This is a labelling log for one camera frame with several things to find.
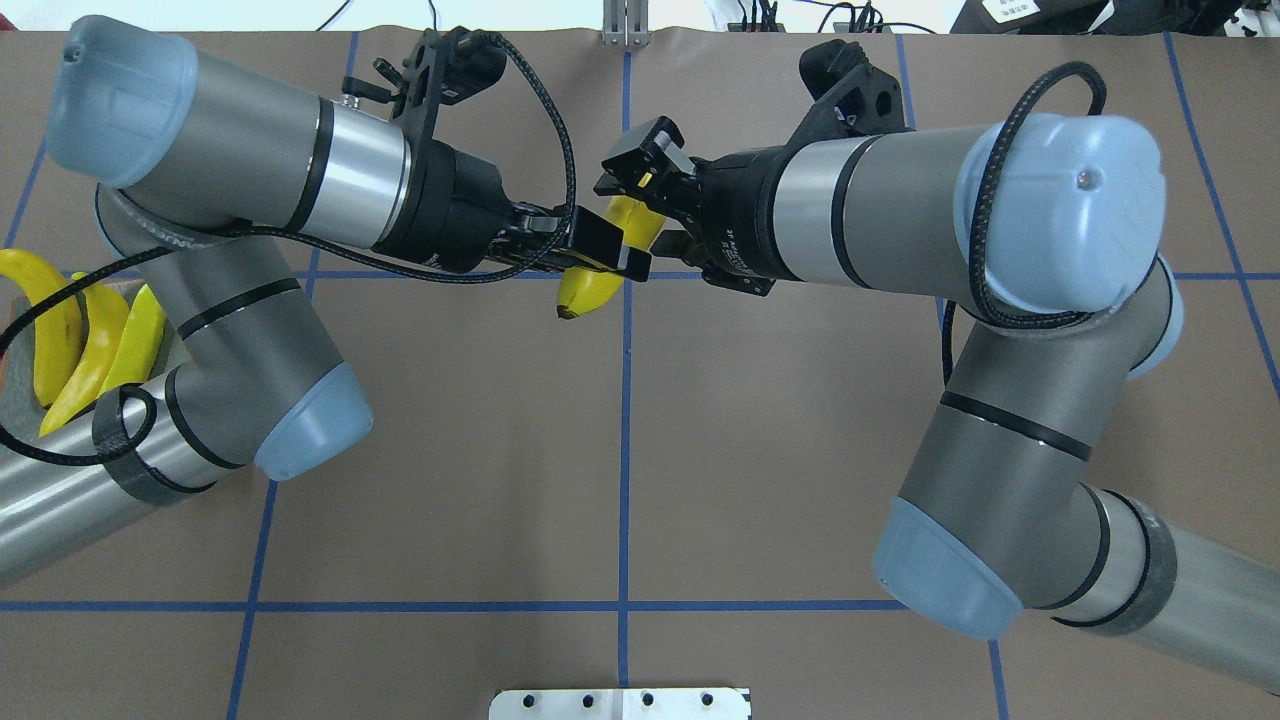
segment yellow banana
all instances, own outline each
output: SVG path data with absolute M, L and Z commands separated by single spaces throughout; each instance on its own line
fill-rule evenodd
M 604 209 L 604 219 L 622 228 L 622 242 L 636 250 L 648 251 L 667 220 L 639 200 L 616 196 Z M 613 273 L 589 270 L 582 266 L 564 270 L 556 291 L 556 314 L 564 320 L 582 316 L 603 307 L 622 287 L 622 277 Z
M 0 275 L 18 283 L 32 305 L 67 286 L 58 268 L 26 250 L 10 247 L 0 250 Z M 32 368 L 36 400 L 49 407 L 70 379 L 81 356 L 79 304 L 68 299 L 56 307 L 36 318 L 36 361 Z
M 99 395 L 127 383 L 151 379 L 151 366 L 156 363 L 160 341 L 164 338 L 164 309 L 151 292 L 151 286 L 142 286 L 133 299 L 133 307 L 120 336 L 120 347 Z
M 84 277 L 76 273 L 74 279 Z M 65 425 L 81 410 L 97 400 L 99 391 L 115 352 L 120 347 L 124 322 L 129 316 L 129 304 L 119 292 L 102 284 L 84 288 L 84 307 L 88 309 L 88 340 L 76 372 L 40 423 L 40 434 L 46 436 Z

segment blue tape line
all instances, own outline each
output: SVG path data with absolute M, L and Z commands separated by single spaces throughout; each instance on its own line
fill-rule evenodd
M 243 602 L 163 600 L 6 600 L 0 612 L 243 612 Z
M 991 656 L 991 676 L 996 684 L 996 711 L 1000 720 L 1009 720 L 1009 697 L 1005 694 L 1005 665 L 1000 661 L 1000 641 L 987 641 L 987 655 Z
M 902 109 L 906 111 L 906 124 L 915 127 L 915 104 L 911 102 L 911 73 L 906 67 L 906 42 L 901 35 L 895 35 L 897 44 L 897 70 L 902 76 Z
M 895 35 L 893 41 L 897 45 L 897 72 L 901 74 L 902 82 L 902 110 L 906 114 L 906 124 L 909 127 L 915 127 L 915 101 L 911 99 L 911 70 L 910 65 L 906 63 L 906 41 L 902 40 L 901 35 Z M 941 297 L 933 299 L 933 305 L 938 314 L 938 331 L 942 329 L 942 314 L 946 301 Z
M 1222 240 L 1226 242 L 1226 252 L 1231 256 L 1231 268 L 1235 269 L 1236 279 L 1240 284 L 1240 293 L 1244 295 L 1244 306 L 1249 311 L 1249 320 L 1253 323 L 1253 333 L 1258 338 L 1258 347 L 1262 350 L 1262 360 L 1267 365 L 1271 375 L 1271 387 L 1276 398 L 1280 398 L 1280 372 L 1276 372 L 1275 357 L 1271 355 L 1271 343 L 1267 342 L 1267 333 L 1262 328 L 1262 318 L 1253 302 L 1253 292 L 1249 291 L 1249 282 L 1244 277 L 1244 265 L 1240 263 L 1240 254 L 1235 249 L 1235 238 L 1231 236 L 1231 227 L 1226 222 L 1226 213 L 1217 195 L 1217 186 L 1213 183 L 1213 173 L 1208 168 L 1204 158 L 1204 149 L 1201 146 L 1199 132 L 1196 129 L 1196 119 L 1192 117 L 1192 105 L 1187 97 L 1187 87 L 1183 85 L 1183 72 L 1178 64 L 1178 51 L 1174 49 L 1174 36 L 1165 32 L 1165 51 L 1169 54 L 1169 67 L 1174 72 L 1174 85 L 1178 87 L 1178 100 L 1183 105 L 1183 119 L 1187 122 L 1187 132 L 1192 137 L 1192 147 L 1196 150 L 1196 160 L 1199 163 L 1201 174 L 1204 176 L 1204 186 L 1208 188 L 1210 200 L 1213 202 L 1213 213 L 1217 215 L 1217 224 L 1222 229 Z
M 622 132 L 631 129 L 631 51 L 622 54 Z M 618 687 L 631 684 L 631 281 L 622 283 L 622 418 L 618 430 Z
M 896 600 L 634 600 L 632 612 L 867 612 L 899 611 Z
M 22 215 L 27 211 L 27 201 L 31 200 L 31 191 L 36 187 L 36 176 L 40 174 L 41 165 L 45 164 L 45 138 L 40 138 L 40 147 L 36 150 L 36 159 L 31 161 L 31 172 L 27 173 L 27 184 L 22 186 L 22 195 L 18 197 L 18 206 L 13 211 L 13 220 L 9 223 L 9 234 L 4 238 L 4 246 L 13 247 L 18 240 L 18 227 L 22 225 Z
M 320 277 L 320 249 L 319 247 L 311 249 L 311 263 L 310 263 L 310 265 L 307 265 L 307 272 L 305 272 L 305 273 L 294 273 L 294 275 L 302 275 L 303 278 L 306 278 L 307 282 L 306 282 L 306 286 L 303 287 L 303 293 L 307 296 L 307 300 L 315 300 L 316 279 L 319 279 L 319 277 Z
M 0 612 L 244 612 L 248 602 L 164 600 L 6 600 Z M 253 614 L 503 612 L 893 612 L 896 600 L 512 600 L 512 601 L 255 601 Z M 242 648 L 247 653 L 247 646 Z
M 356 51 L 360 49 L 360 31 L 351 33 L 351 45 L 347 46 L 347 74 L 356 70 Z
M 370 614 L 502 614 L 502 612 L 617 612 L 612 600 L 494 601 L 494 602 L 259 602 L 259 612 L 370 612 Z
M 275 514 L 275 489 L 278 484 L 275 480 L 269 482 L 266 501 L 262 503 L 262 523 L 257 530 L 257 548 L 253 552 L 253 574 L 248 582 L 248 600 L 244 601 L 244 624 L 241 628 L 241 643 L 236 653 L 236 674 L 232 676 L 232 693 L 230 700 L 227 702 L 227 720 L 233 720 L 239 712 L 239 697 L 244 687 L 244 671 L 248 667 L 250 643 L 253 639 L 257 593 L 262 587 L 262 565 L 266 562 L 266 543 L 271 537 L 271 518 Z
M 1174 273 L 1176 281 L 1280 281 L 1280 273 Z

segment black band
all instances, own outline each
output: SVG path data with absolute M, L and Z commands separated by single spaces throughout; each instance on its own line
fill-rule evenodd
M 854 269 L 852 260 L 849 259 L 849 246 L 845 243 L 845 197 L 849 195 L 849 181 L 854 177 L 854 169 L 858 168 L 858 161 L 863 159 L 867 149 L 876 143 L 877 140 L 884 137 L 883 135 L 877 135 L 868 138 L 865 142 L 854 149 L 854 154 L 845 160 L 845 167 L 840 170 L 840 178 L 836 179 L 836 191 L 831 197 L 831 240 L 836 243 L 836 258 L 840 260 L 840 268 L 845 270 L 849 279 L 854 281 L 859 287 L 865 287 L 870 290 L 872 286 L 867 284 L 863 278 Z
M 1105 618 L 1087 623 L 1062 620 L 1061 618 L 1053 618 L 1053 620 L 1069 628 L 1085 629 L 1097 635 L 1116 637 L 1140 630 L 1165 609 L 1170 596 L 1174 594 L 1174 584 L 1178 582 L 1178 551 L 1174 547 L 1174 534 L 1170 532 L 1169 524 L 1152 512 L 1149 507 L 1117 492 L 1105 492 L 1128 505 L 1142 527 L 1147 559 L 1142 565 L 1138 587 L 1134 588 L 1133 594 L 1124 605 Z
M 311 218 L 311 210 L 316 206 L 316 197 L 320 196 L 320 186 L 324 183 L 324 170 L 329 165 L 329 150 L 333 147 L 333 102 L 320 99 L 320 120 L 316 124 L 316 142 L 311 147 L 311 167 L 307 169 L 307 182 L 302 184 L 302 196 L 298 206 L 293 209 L 293 217 L 284 229 L 298 232 Z
M 205 310 L 204 313 L 183 323 L 182 327 L 178 328 L 178 337 L 180 337 L 182 340 L 187 340 L 188 337 L 195 334 L 196 331 L 206 328 L 216 323 L 218 320 L 225 318 L 227 315 L 230 315 L 232 313 L 243 310 L 260 300 L 271 297 L 273 295 L 289 292 L 291 290 L 302 290 L 302 286 L 298 284 L 298 281 L 293 278 L 283 278 L 275 282 L 269 282 L 264 286 L 255 287 L 251 291 L 242 292 L 236 297 L 230 297 L 228 300 L 219 302 L 218 305 L 214 305 L 209 310 Z
M 1102 506 L 1102 501 L 1098 500 L 1098 493 L 1093 492 L 1093 488 L 1080 483 L 1084 492 L 1089 493 L 1089 500 L 1093 501 L 1093 507 L 1098 511 L 1098 555 L 1093 559 L 1093 568 L 1089 569 L 1088 577 L 1080 583 L 1080 587 L 1075 588 L 1075 592 L 1066 596 L 1066 600 L 1061 602 L 1055 602 L 1053 605 L 1042 605 L 1037 610 L 1057 610 L 1060 607 L 1066 607 L 1076 600 L 1084 597 L 1093 585 L 1102 577 L 1102 569 L 1107 565 L 1107 556 L 1111 555 L 1111 521 L 1107 520 L 1107 510 Z
M 241 462 L 223 460 L 216 452 L 210 450 L 207 445 L 200 442 L 200 438 L 196 437 L 195 430 L 191 429 L 191 424 L 187 423 L 187 416 L 182 414 L 182 406 L 178 404 L 178 370 L 173 370 L 164 379 L 164 402 L 169 409 L 169 418 L 173 419 L 173 427 L 178 428 L 178 434 L 182 436 L 182 439 L 187 441 L 187 445 L 196 451 L 196 455 L 204 457 L 210 465 L 218 465 L 219 468 L 225 468 L 228 470 L 236 470 L 244 466 Z
M 966 415 L 973 415 L 974 418 L 980 418 L 988 423 L 995 423 L 1007 430 L 1012 430 L 1030 439 L 1043 442 L 1053 450 L 1060 450 L 1068 455 L 1079 457 L 1085 462 L 1089 460 L 1089 455 L 1093 454 L 1092 447 L 1071 436 L 1062 434 L 1053 428 L 1037 423 L 1036 420 L 1028 420 L 1021 415 L 1001 410 L 995 405 L 987 405 L 980 400 L 974 400 L 972 397 L 946 391 L 942 393 L 942 398 L 938 400 L 938 402 L 941 405 L 946 405 L 947 407 L 965 413 Z
M 92 433 L 93 447 L 99 452 L 109 452 L 113 447 L 128 442 L 128 428 L 124 424 L 125 397 L 155 402 L 150 395 L 132 389 L 136 387 L 136 384 L 118 387 L 97 400 L 97 405 L 93 407 Z M 147 465 L 136 450 L 104 464 L 104 468 L 111 479 L 120 486 L 120 489 L 138 501 L 157 507 L 177 505 L 215 484 L 209 483 L 197 488 L 179 486 L 160 470 Z

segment black strap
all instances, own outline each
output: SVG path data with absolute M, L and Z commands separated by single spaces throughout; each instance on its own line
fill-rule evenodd
M 120 386 L 102 395 L 93 407 L 92 427 L 93 447 L 101 454 L 111 452 L 128 442 L 129 433 L 124 424 L 124 401 L 127 398 L 147 404 L 152 410 L 147 413 L 147 416 L 155 416 L 155 397 L 142 392 L 137 384 Z M 146 433 L 150 429 L 147 427 L 140 432 Z M 192 495 L 205 492 L 215 484 L 209 483 L 207 486 L 196 488 L 179 486 L 166 478 L 160 470 L 147 465 L 137 450 L 106 462 L 104 468 L 111 479 L 120 486 L 120 489 L 147 505 L 157 507 L 177 505 Z

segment metal plate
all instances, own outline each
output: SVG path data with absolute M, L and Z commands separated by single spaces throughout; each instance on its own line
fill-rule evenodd
M 493 698 L 489 720 L 750 720 L 751 691 L 733 688 L 634 688 L 506 691 Z

